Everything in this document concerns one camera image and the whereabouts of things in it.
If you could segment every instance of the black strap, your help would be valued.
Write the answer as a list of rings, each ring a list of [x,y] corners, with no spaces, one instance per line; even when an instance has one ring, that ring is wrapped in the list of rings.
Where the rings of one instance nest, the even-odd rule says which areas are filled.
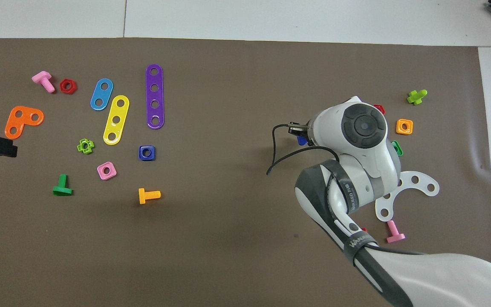
[[[338,186],[341,188],[342,194],[346,199],[347,213],[350,214],[359,208],[359,199],[357,192],[351,179],[348,177],[342,165],[333,159],[323,162],[321,165],[329,169],[333,176],[337,179]]]
[[[376,240],[371,237],[367,232],[359,231],[354,233],[344,242],[344,256],[346,256],[351,264],[355,266],[355,264],[353,263],[355,254],[357,254],[359,249],[362,249],[367,243],[371,242],[378,244],[378,242],[376,242]]]

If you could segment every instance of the purple plastic strip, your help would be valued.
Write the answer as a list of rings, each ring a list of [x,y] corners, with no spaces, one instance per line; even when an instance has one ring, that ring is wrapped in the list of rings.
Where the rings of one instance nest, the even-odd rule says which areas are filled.
[[[145,70],[145,104],[149,128],[162,128],[164,125],[164,85],[160,65],[151,64]]]

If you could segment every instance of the white bracket with holes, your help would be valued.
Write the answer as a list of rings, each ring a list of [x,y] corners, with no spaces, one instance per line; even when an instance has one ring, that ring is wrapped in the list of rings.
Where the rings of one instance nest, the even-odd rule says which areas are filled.
[[[390,194],[378,198],[374,204],[376,217],[380,221],[387,222],[393,218],[393,201],[397,197],[397,194],[407,188],[421,190],[427,196],[439,194],[439,184],[435,179],[419,171],[402,171],[401,181],[399,181],[397,188]],[[382,214],[384,210],[387,210],[387,215],[385,216]]]

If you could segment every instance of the pink bolt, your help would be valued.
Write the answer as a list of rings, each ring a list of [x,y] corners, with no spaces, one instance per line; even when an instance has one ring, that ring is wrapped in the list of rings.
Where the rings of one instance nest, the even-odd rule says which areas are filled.
[[[39,72],[37,75],[33,76],[32,81],[43,85],[47,92],[52,93],[55,91],[55,89],[50,83],[49,78],[52,78],[52,76],[43,70],[42,72]]]
[[[405,238],[405,235],[403,235],[402,233],[399,233],[399,231],[397,230],[397,227],[395,226],[395,222],[393,220],[389,220],[387,222],[387,225],[391,231],[391,237],[388,237],[386,239],[388,243],[403,240]]]

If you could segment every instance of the yellow plastic strip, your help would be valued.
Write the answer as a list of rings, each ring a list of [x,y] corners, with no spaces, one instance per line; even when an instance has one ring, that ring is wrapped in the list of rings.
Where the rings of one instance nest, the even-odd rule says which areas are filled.
[[[117,97],[113,98],[113,101],[111,102],[111,109],[109,109],[109,117],[107,117],[107,124],[105,124],[105,144],[115,145],[121,140],[122,131],[124,129],[124,121],[126,120],[126,114],[128,113],[129,106],[130,101],[128,100],[128,97],[118,95]]]

